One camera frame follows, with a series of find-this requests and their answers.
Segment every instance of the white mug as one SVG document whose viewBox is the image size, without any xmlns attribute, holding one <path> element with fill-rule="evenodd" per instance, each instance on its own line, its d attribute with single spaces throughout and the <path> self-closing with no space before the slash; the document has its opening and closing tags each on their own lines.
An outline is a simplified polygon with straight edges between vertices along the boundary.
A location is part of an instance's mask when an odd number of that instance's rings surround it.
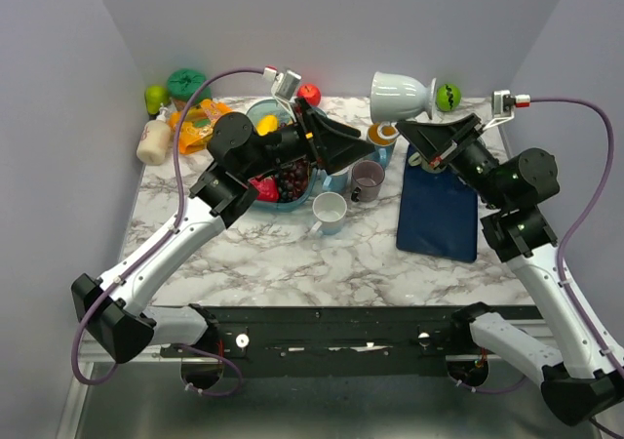
<svg viewBox="0 0 624 439">
<path fill-rule="evenodd" d="M 335 234 L 344 225 L 344 217 L 347 214 L 347 202 L 342 195 L 334 192 L 321 193 L 312 203 L 312 213 L 316 223 L 310 233 Z"/>
</svg>

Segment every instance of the red fruit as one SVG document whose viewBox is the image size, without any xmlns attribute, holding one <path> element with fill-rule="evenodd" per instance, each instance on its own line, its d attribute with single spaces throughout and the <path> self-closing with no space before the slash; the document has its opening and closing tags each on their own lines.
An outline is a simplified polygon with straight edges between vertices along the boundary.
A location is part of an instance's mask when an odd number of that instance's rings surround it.
<svg viewBox="0 0 624 439">
<path fill-rule="evenodd" d="M 321 102 L 321 90 L 311 83 L 302 85 L 296 95 L 307 100 L 310 105 L 319 105 Z"/>
<path fill-rule="evenodd" d="M 263 202 L 277 202 L 277 199 L 280 198 L 275 178 L 266 178 L 264 180 L 251 179 L 250 183 L 260 192 L 257 196 L 257 200 Z"/>
</svg>

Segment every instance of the yellow bag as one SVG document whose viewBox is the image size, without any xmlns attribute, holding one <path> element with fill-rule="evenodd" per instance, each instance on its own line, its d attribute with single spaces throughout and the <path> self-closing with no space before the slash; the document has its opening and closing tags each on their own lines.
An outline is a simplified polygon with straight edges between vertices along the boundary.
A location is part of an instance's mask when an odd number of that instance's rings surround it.
<svg viewBox="0 0 624 439">
<path fill-rule="evenodd" d="M 231 112 L 223 102 L 202 100 L 199 104 L 188 109 L 186 118 L 182 123 L 179 134 L 178 150 L 182 154 L 191 154 L 201 151 L 213 137 L 215 122 L 221 115 Z M 180 112 L 174 112 L 169 118 L 169 126 L 176 131 L 177 123 L 181 116 Z"/>
</svg>

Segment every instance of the screw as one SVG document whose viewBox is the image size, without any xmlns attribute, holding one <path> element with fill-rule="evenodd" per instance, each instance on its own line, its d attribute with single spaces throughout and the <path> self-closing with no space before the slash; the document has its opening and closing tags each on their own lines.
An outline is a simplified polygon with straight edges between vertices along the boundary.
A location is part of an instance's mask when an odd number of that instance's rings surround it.
<svg viewBox="0 0 624 439">
<path fill-rule="evenodd" d="M 250 338 L 247 336 L 247 334 L 239 334 L 239 336 L 236 337 L 236 345 L 239 348 L 246 348 L 249 344 Z"/>
<path fill-rule="evenodd" d="M 418 343 L 420 343 L 420 346 L 422 346 L 423 348 L 426 348 L 431 344 L 431 337 L 428 333 L 422 332 L 420 333 L 420 335 L 418 335 Z"/>
</svg>

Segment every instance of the grapes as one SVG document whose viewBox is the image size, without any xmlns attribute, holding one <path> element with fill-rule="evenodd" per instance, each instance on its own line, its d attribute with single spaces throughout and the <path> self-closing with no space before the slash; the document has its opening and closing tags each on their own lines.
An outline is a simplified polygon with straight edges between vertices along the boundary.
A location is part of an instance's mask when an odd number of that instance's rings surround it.
<svg viewBox="0 0 624 439">
<path fill-rule="evenodd" d="M 278 202 L 289 203 L 303 195 L 309 182 L 309 169 L 310 163 L 300 159 L 285 166 L 275 175 L 279 193 Z"/>
</svg>

